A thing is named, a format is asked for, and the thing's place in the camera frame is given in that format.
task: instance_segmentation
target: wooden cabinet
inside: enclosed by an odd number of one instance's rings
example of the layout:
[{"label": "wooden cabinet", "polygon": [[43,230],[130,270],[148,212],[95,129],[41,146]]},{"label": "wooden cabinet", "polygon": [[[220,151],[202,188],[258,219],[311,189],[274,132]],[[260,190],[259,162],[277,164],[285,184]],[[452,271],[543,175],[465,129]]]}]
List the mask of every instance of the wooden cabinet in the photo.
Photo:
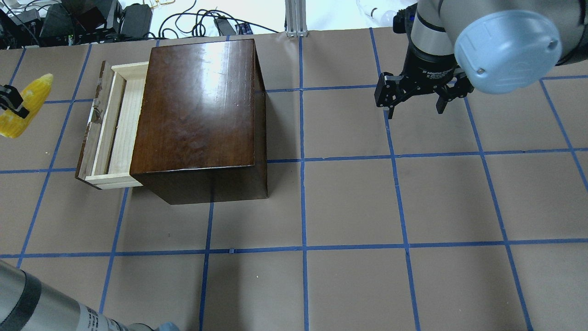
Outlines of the wooden cabinet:
[{"label": "wooden cabinet", "polygon": [[109,66],[76,177],[170,204],[268,196],[265,88],[252,39],[153,48]]}]

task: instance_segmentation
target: brown wooden box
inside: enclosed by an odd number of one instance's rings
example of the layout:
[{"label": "brown wooden box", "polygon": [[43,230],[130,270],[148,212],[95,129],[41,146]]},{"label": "brown wooden box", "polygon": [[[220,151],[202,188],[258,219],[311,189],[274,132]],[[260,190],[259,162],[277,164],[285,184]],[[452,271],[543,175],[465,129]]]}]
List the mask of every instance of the brown wooden box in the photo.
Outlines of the brown wooden box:
[{"label": "brown wooden box", "polygon": [[267,197],[254,41],[158,47],[149,62],[103,64],[76,178],[143,185],[170,204]]}]

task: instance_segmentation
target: yellow object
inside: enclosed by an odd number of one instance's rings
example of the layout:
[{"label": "yellow object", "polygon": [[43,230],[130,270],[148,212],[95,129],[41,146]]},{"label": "yellow object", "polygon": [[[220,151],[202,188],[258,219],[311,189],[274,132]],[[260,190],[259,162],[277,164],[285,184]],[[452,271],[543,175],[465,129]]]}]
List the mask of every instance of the yellow object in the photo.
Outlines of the yellow object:
[{"label": "yellow object", "polygon": [[51,84],[53,84],[53,75],[46,74],[25,87],[21,92],[22,106],[29,111],[29,114],[26,118],[21,118],[11,110],[5,110],[0,115],[0,134],[8,138],[17,138],[21,135],[49,96]]}]

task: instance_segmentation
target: white surface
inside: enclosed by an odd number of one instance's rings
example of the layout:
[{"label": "white surface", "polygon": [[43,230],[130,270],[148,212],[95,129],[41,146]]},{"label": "white surface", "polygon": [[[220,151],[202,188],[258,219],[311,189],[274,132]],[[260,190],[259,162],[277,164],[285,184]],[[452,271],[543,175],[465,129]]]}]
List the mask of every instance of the white surface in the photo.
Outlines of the white surface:
[{"label": "white surface", "polygon": [[[122,7],[135,3],[146,3],[155,5],[156,0],[119,0]],[[173,0],[160,0],[160,3],[171,2]],[[30,0],[18,0],[22,5],[27,4]],[[53,0],[39,1],[36,4],[45,5],[53,3]],[[368,27],[379,27],[379,17],[388,10],[398,11],[411,4],[416,0],[307,0],[306,1],[306,25],[308,30],[343,30],[343,29],[361,29]],[[159,27],[168,16],[183,12],[193,4],[193,0],[175,0],[169,4],[160,4],[153,9],[153,18],[151,20],[151,32],[158,36]],[[373,8],[374,16],[378,19],[369,17]],[[199,9],[218,9],[231,14],[234,18],[243,19],[252,23],[263,25],[276,31],[284,31],[284,21],[286,17],[284,0],[197,0],[196,6],[190,10],[196,13]],[[178,31],[174,22],[177,17],[169,19],[164,28],[174,29],[180,37],[189,37],[190,33],[184,34]],[[203,21],[206,26],[207,36],[218,36],[218,31],[213,22],[213,18],[205,18]],[[195,16],[182,16],[178,26],[184,31],[190,31],[195,25]],[[254,34],[271,33],[268,30],[252,26]],[[165,37],[175,38],[171,31],[165,32]]]}]

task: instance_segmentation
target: table surface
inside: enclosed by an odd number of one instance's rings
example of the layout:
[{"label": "table surface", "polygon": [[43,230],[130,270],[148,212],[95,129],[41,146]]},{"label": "table surface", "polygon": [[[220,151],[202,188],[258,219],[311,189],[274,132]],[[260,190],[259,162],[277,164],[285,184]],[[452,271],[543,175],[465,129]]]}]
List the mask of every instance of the table surface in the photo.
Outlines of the table surface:
[{"label": "table surface", "polygon": [[74,179],[102,61],[225,38],[0,51],[54,88],[0,140],[0,258],[123,323],[182,330],[579,330],[588,325],[588,62],[508,95],[385,119],[389,29],[254,36],[269,199],[170,206]]}]

